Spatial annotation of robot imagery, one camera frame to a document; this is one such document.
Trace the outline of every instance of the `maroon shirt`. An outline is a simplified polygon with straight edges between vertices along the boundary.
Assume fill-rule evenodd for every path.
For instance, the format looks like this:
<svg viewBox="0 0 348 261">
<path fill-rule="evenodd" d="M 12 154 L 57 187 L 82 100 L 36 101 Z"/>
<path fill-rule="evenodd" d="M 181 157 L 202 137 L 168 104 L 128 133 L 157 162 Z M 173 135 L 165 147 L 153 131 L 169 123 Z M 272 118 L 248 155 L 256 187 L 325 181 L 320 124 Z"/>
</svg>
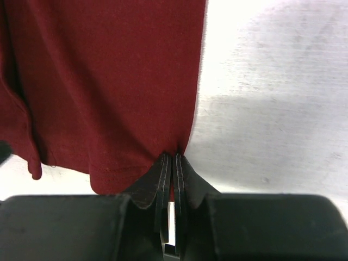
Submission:
<svg viewBox="0 0 348 261">
<path fill-rule="evenodd" d="M 28 161 L 124 190 L 183 152 L 205 0 L 0 0 L 0 140 Z"/>
</svg>

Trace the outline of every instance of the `red fabric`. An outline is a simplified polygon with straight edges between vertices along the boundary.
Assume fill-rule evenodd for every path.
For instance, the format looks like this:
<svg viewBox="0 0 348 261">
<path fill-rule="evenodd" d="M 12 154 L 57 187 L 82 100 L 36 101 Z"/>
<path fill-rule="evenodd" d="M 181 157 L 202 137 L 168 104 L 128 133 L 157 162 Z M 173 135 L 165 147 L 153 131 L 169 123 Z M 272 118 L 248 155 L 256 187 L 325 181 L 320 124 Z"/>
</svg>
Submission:
<svg viewBox="0 0 348 261">
<path fill-rule="evenodd" d="M 28 160 L 124 190 L 183 152 L 205 0 L 0 0 L 0 140 Z"/>
</svg>

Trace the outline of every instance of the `white surface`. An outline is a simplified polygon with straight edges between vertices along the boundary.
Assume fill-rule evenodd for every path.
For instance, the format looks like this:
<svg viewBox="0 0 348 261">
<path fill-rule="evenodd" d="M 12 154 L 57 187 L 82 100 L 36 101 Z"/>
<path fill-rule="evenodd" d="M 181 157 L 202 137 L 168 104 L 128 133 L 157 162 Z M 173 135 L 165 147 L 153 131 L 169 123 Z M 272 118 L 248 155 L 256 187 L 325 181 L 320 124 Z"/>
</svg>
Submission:
<svg viewBox="0 0 348 261">
<path fill-rule="evenodd" d="M 348 220 L 348 1 L 211 0 L 206 19 L 193 167 L 222 191 L 328 196 Z M 0 200 L 92 193 L 72 170 L 0 167 Z"/>
</svg>

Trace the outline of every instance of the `black object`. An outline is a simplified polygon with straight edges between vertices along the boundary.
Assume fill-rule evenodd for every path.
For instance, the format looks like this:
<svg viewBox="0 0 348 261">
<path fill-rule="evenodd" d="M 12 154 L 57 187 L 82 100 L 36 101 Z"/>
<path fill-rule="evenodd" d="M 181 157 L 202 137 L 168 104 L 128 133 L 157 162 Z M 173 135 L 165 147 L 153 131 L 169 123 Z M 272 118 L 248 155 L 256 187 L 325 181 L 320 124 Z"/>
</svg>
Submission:
<svg viewBox="0 0 348 261">
<path fill-rule="evenodd" d="M 171 184 L 176 246 L 165 244 Z M 348 260 L 348 231 L 324 197 L 221 194 L 163 154 L 116 196 L 6 200 L 0 260 Z"/>
<path fill-rule="evenodd" d="M 11 154 L 11 147 L 5 141 L 0 140 L 0 165 L 7 160 Z"/>
</svg>

